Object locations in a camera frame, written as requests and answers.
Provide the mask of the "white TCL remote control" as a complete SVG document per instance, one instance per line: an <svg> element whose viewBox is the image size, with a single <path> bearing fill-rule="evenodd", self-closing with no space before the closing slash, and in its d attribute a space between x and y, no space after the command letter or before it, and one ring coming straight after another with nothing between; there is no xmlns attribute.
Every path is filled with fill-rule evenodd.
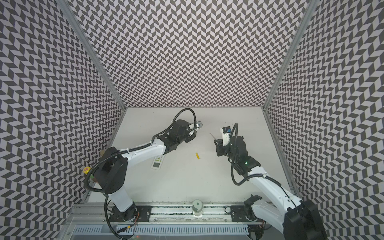
<svg viewBox="0 0 384 240"><path fill-rule="evenodd" d="M164 155L154 157L153 163L151 165L151 169L159 171L162 167L164 159L165 159Z"/></svg>

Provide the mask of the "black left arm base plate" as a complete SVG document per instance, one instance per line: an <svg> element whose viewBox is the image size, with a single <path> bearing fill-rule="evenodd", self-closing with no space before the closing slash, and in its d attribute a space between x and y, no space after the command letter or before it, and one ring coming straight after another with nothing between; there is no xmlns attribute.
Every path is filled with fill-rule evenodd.
<svg viewBox="0 0 384 240"><path fill-rule="evenodd" d="M116 206L113 206L109 216L110 222L149 222L152 213L152 206L134 206L132 205L125 212L120 212Z"/></svg>

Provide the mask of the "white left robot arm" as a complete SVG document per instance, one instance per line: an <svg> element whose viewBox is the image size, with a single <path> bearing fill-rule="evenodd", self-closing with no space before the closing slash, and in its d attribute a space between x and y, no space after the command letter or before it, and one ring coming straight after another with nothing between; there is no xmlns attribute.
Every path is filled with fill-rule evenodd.
<svg viewBox="0 0 384 240"><path fill-rule="evenodd" d="M105 156L87 173L87 180L93 177L101 187L90 191L109 197L121 213L132 210L134 201L125 187L128 169L175 151L181 143L192 141L202 126L200 121L190 124L184 120L177 120L148 144L125 150L107 149Z"/></svg>

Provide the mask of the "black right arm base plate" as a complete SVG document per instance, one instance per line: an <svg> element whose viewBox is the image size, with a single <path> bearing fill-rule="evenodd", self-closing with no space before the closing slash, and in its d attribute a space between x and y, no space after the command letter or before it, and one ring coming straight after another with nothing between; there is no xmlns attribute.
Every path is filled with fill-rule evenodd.
<svg viewBox="0 0 384 240"><path fill-rule="evenodd" d="M249 206L230 206L230 215L232 222L235 223L261 224L263 221L262 219L256 217L252 208Z"/></svg>

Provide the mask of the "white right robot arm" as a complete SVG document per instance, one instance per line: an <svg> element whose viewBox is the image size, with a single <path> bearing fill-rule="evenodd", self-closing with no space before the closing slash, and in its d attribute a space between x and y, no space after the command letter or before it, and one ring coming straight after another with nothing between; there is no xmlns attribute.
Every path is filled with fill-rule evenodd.
<svg viewBox="0 0 384 240"><path fill-rule="evenodd" d="M247 151L243 137L214 140L217 156L225 156L243 180L240 186L250 182L262 191L266 199L255 195L244 202L244 211L249 220L261 219L269 223L286 240L326 240L328 238L318 207L304 201L286 190L272 178L261 164Z"/></svg>

